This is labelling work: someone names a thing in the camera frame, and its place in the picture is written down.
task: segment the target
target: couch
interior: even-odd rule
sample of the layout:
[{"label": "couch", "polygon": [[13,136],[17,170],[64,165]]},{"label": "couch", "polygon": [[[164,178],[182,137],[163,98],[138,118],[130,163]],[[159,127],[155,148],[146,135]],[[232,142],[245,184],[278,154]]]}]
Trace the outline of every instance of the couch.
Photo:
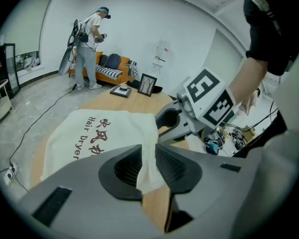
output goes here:
[{"label": "couch", "polygon": [[[127,64],[136,65],[136,62],[131,61],[127,57],[121,56],[121,63],[117,69],[106,68],[103,65],[107,59],[107,55],[104,55],[102,51],[96,52],[96,65],[95,65],[95,75],[96,79],[108,83],[118,85],[123,82],[133,81],[135,75],[131,72],[131,69]],[[69,70],[69,77],[71,74],[75,74],[75,63],[72,63]],[[86,69],[83,68],[83,76],[87,77]]]}]

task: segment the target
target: orange pillow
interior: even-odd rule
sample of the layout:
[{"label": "orange pillow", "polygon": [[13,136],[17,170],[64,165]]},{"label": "orange pillow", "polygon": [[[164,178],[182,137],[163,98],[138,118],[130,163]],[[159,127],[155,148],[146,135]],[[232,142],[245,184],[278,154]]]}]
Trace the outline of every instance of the orange pillow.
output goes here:
[{"label": "orange pillow", "polygon": [[119,64],[119,66],[118,66],[118,69],[119,70],[123,70],[123,68],[125,67],[125,65],[129,62],[129,58],[127,58],[127,57],[122,57],[121,56],[121,62],[120,62],[120,64]]},{"label": "orange pillow", "polygon": [[97,65],[100,63],[100,59],[101,59],[102,54],[103,54],[103,51],[97,51],[96,52],[96,64]]}]

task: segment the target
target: power strip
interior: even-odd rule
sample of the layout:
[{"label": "power strip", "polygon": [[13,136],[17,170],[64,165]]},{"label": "power strip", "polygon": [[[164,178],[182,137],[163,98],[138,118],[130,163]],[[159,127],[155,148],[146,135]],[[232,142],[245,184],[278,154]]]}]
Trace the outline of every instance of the power strip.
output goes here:
[{"label": "power strip", "polygon": [[4,175],[4,182],[7,186],[10,186],[12,181],[14,180],[16,174],[18,173],[19,169],[15,163],[13,164],[13,168],[10,166],[9,170]]}]

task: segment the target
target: white t-shirt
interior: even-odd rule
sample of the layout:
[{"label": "white t-shirt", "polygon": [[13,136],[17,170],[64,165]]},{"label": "white t-shirt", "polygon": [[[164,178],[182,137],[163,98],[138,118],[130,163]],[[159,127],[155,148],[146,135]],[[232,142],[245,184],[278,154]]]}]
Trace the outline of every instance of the white t-shirt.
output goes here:
[{"label": "white t-shirt", "polygon": [[82,42],[81,46],[82,47],[91,47],[93,50],[95,50],[95,38],[93,37],[92,34],[92,26],[100,26],[101,25],[101,21],[102,18],[101,16],[97,15],[96,13],[92,14],[91,16],[89,16],[86,20],[88,20],[85,23],[85,32],[89,35],[89,41],[86,43]]}]

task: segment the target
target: gray pants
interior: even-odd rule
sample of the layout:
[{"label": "gray pants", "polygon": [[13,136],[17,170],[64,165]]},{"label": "gray pants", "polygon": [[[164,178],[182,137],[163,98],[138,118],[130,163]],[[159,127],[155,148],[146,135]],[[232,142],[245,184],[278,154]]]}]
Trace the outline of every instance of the gray pants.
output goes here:
[{"label": "gray pants", "polygon": [[96,83],[95,78],[95,65],[96,65],[96,53],[88,47],[76,47],[76,61],[75,61],[75,81],[76,84],[82,85],[83,79],[83,67],[85,64],[86,71],[90,80],[90,85]]}]

